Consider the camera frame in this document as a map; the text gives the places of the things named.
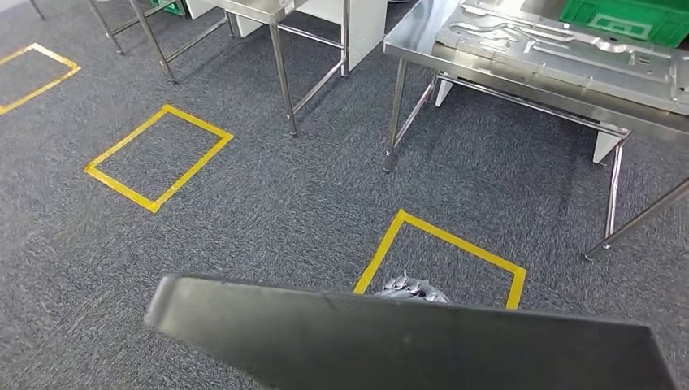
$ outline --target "table top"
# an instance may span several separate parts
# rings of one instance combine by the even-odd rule
[[[557,19],[564,0],[488,0]],[[530,102],[594,121],[649,133],[669,140],[689,140],[689,117],[596,92],[489,58],[441,45],[436,35],[461,0],[419,0],[383,40],[383,52],[452,77],[468,80]]]
[[[308,0],[204,0],[226,11],[256,20],[277,24]]]

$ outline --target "metal sheet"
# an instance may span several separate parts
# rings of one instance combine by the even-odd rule
[[[147,322],[282,390],[675,389],[651,329],[165,278]]]
[[[689,52],[570,26],[518,5],[465,0],[437,41],[525,72],[689,114]]]
[[[527,0],[518,9],[541,8],[544,0]],[[383,51],[425,67],[446,72],[558,110],[629,128],[671,141],[689,138],[689,118],[667,110],[632,102],[583,86],[526,71],[507,63],[455,50],[436,42],[436,35],[460,4],[458,0],[420,0],[385,37]]]

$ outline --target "table leg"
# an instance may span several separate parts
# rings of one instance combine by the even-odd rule
[[[637,228],[643,221],[660,214],[667,206],[675,203],[685,195],[689,193],[689,178],[686,178],[677,187],[670,190],[668,193],[663,195],[660,199],[655,201],[646,210],[642,211],[639,215],[635,216],[631,221],[627,222],[624,226],[620,227],[616,232],[614,232],[610,237],[606,238],[591,251],[586,253],[585,257],[587,260],[592,261],[601,251],[609,249],[615,242],[632,232]]]
[[[615,158],[613,162],[613,173],[610,177],[610,192],[608,195],[608,216],[605,219],[605,237],[610,237],[615,232],[615,211],[618,204],[618,183],[620,180],[620,169],[622,165],[622,144],[615,146]]]
[[[397,123],[400,121],[400,108],[402,104],[402,94],[405,90],[405,79],[407,75],[407,60],[400,59],[397,68],[397,82],[395,84],[395,97],[392,99],[392,118],[388,129],[388,142],[385,145],[385,160],[383,171],[390,172],[394,160],[395,143],[397,139]]]
[[[349,76],[349,0],[343,0],[344,9],[342,10],[342,49],[340,50],[340,60],[344,61],[342,63],[342,68],[340,74],[342,76]]]
[[[163,67],[163,69],[167,73],[167,80],[171,83],[176,83],[177,80],[175,80],[175,75],[172,74],[172,70],[170,69],[170,65],[167,63],[165,54],[163,54],[163,51],[160,50],[158,40],[155,39],[155,35],[150,29],[149,22],[148,20],[146,20],[144,12],[139,7],[139,4],[137,4],[137,0],[129,0],[129,3],[132,4],[134,12],[136,12],[136,17],[139,19],[139,24],[141,24],[141,27],[144,28],[144,33],[146,33],[146,36],[149,38],[151,45],[153,45],[155,52],[158,54],[160,58],[160,66]]]
[[[225,17],[227,18],[227,26],[230,28],[230,37],[232,39],[239,37],[239,25],[236,21],[236,15],[225,11]]]
[[[289,122],[289,134],[292,137],[297,136],[297,126],[294,123],[294,106],[292,105],[292,98],[289,96],[289,85],[287,82],[287,73],[284,70],[284,58],[282,55],[282,47],[280,45],[280,31],[277,24],[269,26],[271,30],[271,39],[273,41],[273,50],[275,51],[275,61],[278,66],[278,76],[280,78],[280,87],[282,88],[282,96],[284,98],[285,111],[287,112],[287,121]]]
[[[93,11],[93,14],[96,15],[96,19],[98,19],[98,23],[103,28],[103,31],[106,32],[106,37],[110,38],[112,43],[115,45],[115,49],[117,50],[117,54],[124,55],[124,51],[122,50],[122,46],[120,46],[119,43],[117,42],[117,40],[115,39],[115,35],[113,34],[113,32],[108,27],[106,20],[103,18],[103,15],[101,15],[101,12],[98,10],[98,7],[96,6],[95,0],[89,0],[89,6],[91,6],[91,11]]]
[[[40,9],[38,9],[38,6],[36,5],[36,0],[28,0],[28,2],[31,3],[31,7],[36,11],[38,14],[38,17],[41,18],[41,20],[46,20],[46,17],[43,16],[43,13],[41,12]]]

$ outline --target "yellow tape square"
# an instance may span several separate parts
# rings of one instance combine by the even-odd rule
[[[61,82],[68,79],[69,77],[74,76],[74,74],[77,73],[81,69],[81,67],[79,65],[77,65],[76,63],[70,61],[67,58],[64,58],[63,56],[61,56],[57,53],[54,53],[54,52],[46,49],[45,47],[43,47],[41,45],[38,45],[37,43],[34,43],[34,44],[29,45],[27,47],[24,47],[22,50],[18,50],[16,52],[6,56],[3,59],[0,59],[0,66],[2,66],[4,63],[10,62],[12,59],[16,59],[17,57],[28,52],[29,50],[35,50],[35,51],[37,51],[43,55],[46,55],[46,56],[54,59],[55,61],[61,63],[62,65],[69,67],[70,71],[65,73],[64,75],[56,78],[55,80],[52,80],[50,83],[43,85],[39,89],[36,89],[35,91],[29,93],[28,95],[15,100],[14,102],[8,104],[7,106],[0,106],[0,115],[4,115],[9,111],[14,110],[15,108],[21,106],[25,102],[28,102],[29,100],[35,98],[36,96],[40,95],[41,93],[44,93],[48,89],[53,88],[55,85],[58,85]]]
[[[203,157],[201,157],[196,163],[192,165],[191,168],[189,168],[188,171],[186,171],[177,181],[170,187],[168,188],[158,199],[152,201],[149,198],[137,193],[133,189],[129,188],[128,186],[120,183],[119,181],[113,179],[109,175],[107,175],[105,172],[99,170],[96,168],[96,166],[100,163],[102,163],[106,158],[110,157],[114,152],[122,149],[127,143],[132,141],[134,138],[136,138],[138,135],[144,132],[147,128],[149,128],[151,125],[154,123],[158,122],[165,114],[171,114],[176,116],[177,118],[180,118],[182,120],[185,120],[187,122],[190,122],[191,124],[195,124],[199,128],[202,128],[206,130],[207,132],[211,132],[215,134],[216,136],[220,137],[220,140],[213,145],[210,150],[208,150]],[[225,146],[231,139],[233,135],[230,134],[229,132],[226,132],[220,128],[217,128],[213,126],[210,123],[207,123],[206,121],[199,119],[195,116],[189,115],[186,112],[179,110],[169,104],[163,105],[160,111],[156,112],[152,117],[150,117],[148,120],[146,120],[144,123],[139,125],[138,128],[135,128],[133,132],[129,133],[128,136],[123,138],[120,142],[114,144],[112,147],[110,147],[108,150],[106,150],[103,154],[100,156],[96,157],[92,162],[89,162],[89,165],[84,168],[84,172],[88,173],[89,175],[95,177],[96,179],[100,180],[103,184],[107,185],[108,187],[114,189],[118,193],[123,194],[125,197],[128,197],[130,200],[135,202],[137,205],[142,206],[146,208],[147,210],[155,213],[160,209],[160,206],[167,201],[167,199],[170,199],[170,197],[177,192],[178,189],[180,189],[184,183],[186,183],[191,177],[198,172],[199,169],[201,169],[208,161],[215,156],[216,153],[220,149]]]
[[[507,260],[504,260],[503,258],[500,258],[485,249],[479,248],[478,246],[471,244],[469,241],[454,236],[452,233],[446,232],[445,230],[435,227],[422,219],[416,218],[402,209],[397,211],[395,219],[392,220],[390,227],[388,227],[383,239],[380,241],[378,250],[375,251],[375,254],[370,260],[369,265],[366,267],[361,278],[359,278],[357,285],[354,287],[353,292],[355,294],[363,294],[368,288],[369,284],[371,284],[375,272],[383,262],[385,254],[388,252],[388,250],[390,250],[392,241],[395,240],[395,236],[397,236],[397,233],[400,231],[402,224],[404,223],[408,223],[415,228],[419,228],[424,232],[440,238],[443,241],[447,241],[448,243],[457,246],[459,249],[465,250],[466,252],[469,252],[470,254],[473,254],[474,256],[481,258],[486,262],[490,262],[496,267],[512,273],[512,285],[509,288],[509,294],[507,296],[507,303],[505,304],[505,307],[512,310],[516,310],[517,307],[519,307],[519,300],[522,297],[522,288],[524,286],[524,279],[527,277],[527,270],[514,263],[508,262]]]

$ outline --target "steel rod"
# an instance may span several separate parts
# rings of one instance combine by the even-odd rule
[[[144,17],[148,18],[152,14],[154,14],[158,11],[161,11],[163,8],[169,6],[173,2],[175,2],[175,0],[168,0],[167,2],[161,2],[156,7],[151,8],[150,10],[144,12]],[[121,24],[120,26],[118,26],[112,30],[112,35],[117,35],[117,34],[121,33],[122,31],[126,30],[127,28],[132,27],[134,24],[137,24],[137,23],[139,23],[138,17],[136,17],[132,20],[129,20],[127,22],[124,22],[123,24]]]
[[[278,67],[278,76],[280,79],[280,88],[282,89],[282,96],[284,99],[285,112],[287,121],[289,122],[289,134],[292,137],[297,136],[297,125],[294,122],[294,106],[292,105],[292,98],[289,96],[289,84],[287,82],[287,72],[284,70],[284,58],[282,55],[282,47],[280,43],[280,30],[276,24],[268,26],[271,30],[271,40],[273,41],[273,51],[275,51],[275,62]]]
[[[526,99],[522,99],[520,97],[516,97],[516,96],[513,96],[509,93],[504,93],[504,92],[501,92],[501,91],[498,91],[495,89],[490,89],[490,88],[485,87],[485,86],[480,85],[480,84],[474,84],[474,83],[471,83],[469,81],[461,80],[461,79],[454,79],[452,77],[447,77],[445,75],[438,75],[438,79],[449,81],[449,82],[457,84],[457,85],[463,85],[467,88],[476,89],[477,91],[481,91],[483,93],[487,93],[487,94],[492,95],[492,96],[497,96],[499,98],[503,98],[505,100],[509,100],[511,102],[515,102],[515,103],[521,104],[522,106],[527,106],[527,107],[533,108],[534,110],[545,112],[545,113],[548,113],[550,115],[555,115],[555,116],[558,116],[560,118],[575,122],[577,124],[583,124],[584,126],[588,126],[589,128],[594,128],[598,131],[610,134],[612,136],[624,138],[628,135],[627,132],[618,131],[618,130],[615,130],[612,128],[606,128],[606,127],[601,126],[600,123],[587,121],[587,120],[580,118],[576,115],[572,115],[572,114],[564,112],[564,111],[554,110],[551,107],[541,106],[537,103],[530,102]]]
[[[222,27],[224,24],[228,22],[227,17],[223,17],[220,21],[216,22],[209,28],[207,28],[204,32],[201,34],[195,36],[191,41],[183,44],[179,49],[175,50],[172,54],[168,55],[165,59],[170,63],[174,59],[180,56],[180,54],[184,53],[185,51],[189,50],[192,46],[196,45],[198,42],[200,42],[203,38],[208,37],[210,34],[212,34],[215,30],[218,28]]]
[[[342,70],[340,71],[340,74],[345,77],[349,76],[349,4],[349,0],[343,1],[342,27],[340,29],[340,33],[342,35],[342,37],[340,38],[342,41],[342,47],[340,49],[340,59],[344,61],[344,63],[342,64]]]
[[[400,65],[397,67],[395,96],[392,98],[392,118],[388,128],[388,141],[385,145],[385,160],[383,161],[383,171],[386,172],[392,170],[392,160],[394,159],[395,145],[397,144],[397,123],[400,121],[400,108],[405,91],[407,64],[406,59],[400,58]]]
[[[586,259],[592,261],[594,258],[598,256],[598,254],[600,254],[601,251],[612,247],[615,242],[617,242],[618,240],[622,239],[624,236],[632,232],[643,221],[660,214],[660,212],[663,211],[666,207],[679,201],[688,193],[689,177],[685,178],[682,181],[682,183],[680,183],[677,187],[671,189],[660,199],[653,202],[653,204],[651,204],[646,210],[642,211],[641,213],[639,213],[639,215],[635,216],[629,222],[625,223],[624,226],[620,227],[615,233],[612,234],[612,236],[601,241],[598,245],[596,245],[595,248],[591,249],[591,251],[586,253]]]
[[[421,98],[416,102],[416,106],[414,106],[414,109],[411,111],[411,114],[407,117],[407,120],[405,123],[402,125],[402,128],[400,128],[400,131],[397,132],[397,136],[395,138],[395,147],[397,147],[397,144],[402,141],[402,137],[405,136],[405,133],[407,130],[409,130],[409,127],[411,126],[412,122],[414,119],[416,119],[416,116],[418,115],[419,111],[423,108],[423,105],[428,103],[429,97],[433,94],[433,89],[435,88],[436,84],[434,82],[431,82],[427,87],[426,90],[423,91],[423,95],[421,95]]]
[[[622,167],[622,147],[624,140],[615,146],[615,157],[613,160],[613,173],[610,176],[610,192],[608,194],[608,215],[605,219],[605,237],[610,237],[615,233],[615,212],[618,205],[618,184],[620,180],[620,169]]]
[[[167,63],[167,59],[165,58],[165,54],[163,54],[163,51],[160,50],[160,45],[158,44],[158,40],[155,39],[155,35],[151,31],[148,21],[146,21],[146,17],[145,17],[144,12],[141,11],[141,8],[137,4],[137,0],[129,0],[129,3],[132,5],[134,12],[136,12],[136,17],[139,19],[139,23],[141,24],[141,27],[144,29],[144,33],[149,38],[151,45],[153,45],[153,48],[155,49],[156,54],[158,54],[158,56],[160,58],[160,66],[162,66],[165,69],[165,72],[167,73],[167,80],[172,82],[172,83],[176,83],[177,81],[175,80],[175,75],[172,74],[172,70],[170,69],[170,65]]]
[[[41,9],[36,5],[36,0],[28,0],[28,2],[31,3],[31,7],[33,7],[33,10],[36,11],[38,17],[41,18],[41,20],[46,20],[46,17],[43,16],[43,12],[41,12]]]
[[[340,60],[337,65],[335,65],[331,70],[329,70],[326,75],[308,92],[306,95],[297,103],[297,105],[294,107],[294,113],[296,114],[304,108],[306,103],[313,98],[316,93],[318,93],[323,86],[337,73],[338,70],[340,70],[340,67],[342,67],[342,64],[345,63],[345,61],[342,59]]]
[[[122,46],[119,45],[119,43],[115,39],[115,35],[108,27],[106,20],[103,18],[103,15],[101,15],[101,12],[98,10],[98,7],[96,6],[96,1],[89,0],[89,6],[91,7],[91,11],[93,12],[93,14],[96,15],[96,19],[98,20],[98,23],[101,25],[103,31],[106,32],[106,37],[108,37],[112,41],[113,45],[115,45],[115,50],[117,51],[117,54],[124,55]]]
[[[321,43],[324,43],[324,44],[329,45],[329,46],[334,46],[338,49],[342,49],[342,45],[340,43],[337,43],[335,41],[331,41],[331,40],[323,38],[323,37],[319,37],[318,35],[315,35],[311,32],[307,32],[304,30],[300,30],[299,28],[285,26],[284,24],[278,24],[278,28],[280,30],[286,31],[288,33],[292,33],[292,34],[295,34],[295,35],[298,35],[298,36],[301,36],[304,38],[309,38],[310,40],[321,42]]]

